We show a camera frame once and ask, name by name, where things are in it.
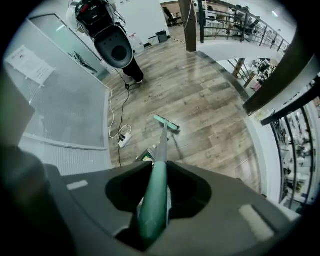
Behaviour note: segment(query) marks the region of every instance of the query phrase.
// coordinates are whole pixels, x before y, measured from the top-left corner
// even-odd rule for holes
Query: green mop handle
[[[149,184],[138,216],[139,232],[146,247],[167,227],[167,129],[164,124]]]

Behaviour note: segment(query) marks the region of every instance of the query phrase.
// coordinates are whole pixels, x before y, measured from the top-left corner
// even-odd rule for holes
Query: white power cord
[[[193,4],[193,1],[191,0],[189,15],[188,15],[188,19],[186,20],[186,24],[185,24],[185,27],[184,27],[184,31],[186,30],[186,28],[187,28],[187,26],[188,26],[188,22],[189,22],[189,18],[190,18],[190,13],[191,13],[192,4]]]
[[[125,128],[126,126],[130,127],[129,134],[131,134],[132,127],[127,124],[127,125],[122,126],[121,129],[119,130],[119,132],[118,132],[114,137],[111,136],[111,134],[110,134],[111,128],[112,128],[112,125],[114,124],[114,121],[115,121],[115,113],[114,113],[114,111],[113,111],[113,109],[112,109],[112,107],[111,107],[111,102],[112,102],[112,90],[111,90],[111,98],[110,98],[110,109],[111,109],[111,112],[112,112],[112,115],[113,115],[113,119],[112,119],[112,123],[111,123],[110,128],[109,128],[109,137],[110,137],[111,139],[117,137],[117,136],[120,134],[121,130],[122,130],[123,128]]]

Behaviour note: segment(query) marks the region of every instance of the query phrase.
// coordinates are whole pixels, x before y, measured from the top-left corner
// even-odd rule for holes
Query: mop head
[[[171,130],[176,131],[176,132],[179,131],[180,127],[178,125],[174,124],[173,122],[170,122],[167,119],[165,119],[159,115],[154,115],[153,117],[154,117],[154,119],[158,120],[160,123],[162,123],[164,125],[167,123],[168,128],[170,128]]]

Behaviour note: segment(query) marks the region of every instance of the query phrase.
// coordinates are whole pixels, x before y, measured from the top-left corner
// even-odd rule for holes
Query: black pants
[[[136,82],[140,82],[144,78],[144,73],[138,66],[135,57],[133,57],[131,63],[128,66],[124,67],[122,70],[123,73],[125,73],[129,77],[132,77]]]

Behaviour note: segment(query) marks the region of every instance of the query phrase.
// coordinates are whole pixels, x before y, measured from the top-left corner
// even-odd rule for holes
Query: power strip
[[[127,144],[128,144],[128,142],[130,141],[130,139],[131,139],[131,137],[132,137],[132,135],[130,134],[130,133],[126,133],[125,135],[124,135],[124,139],[123,139],[123,141],[119,141],[119,146],[120,146],[120,148],[124,148]]]

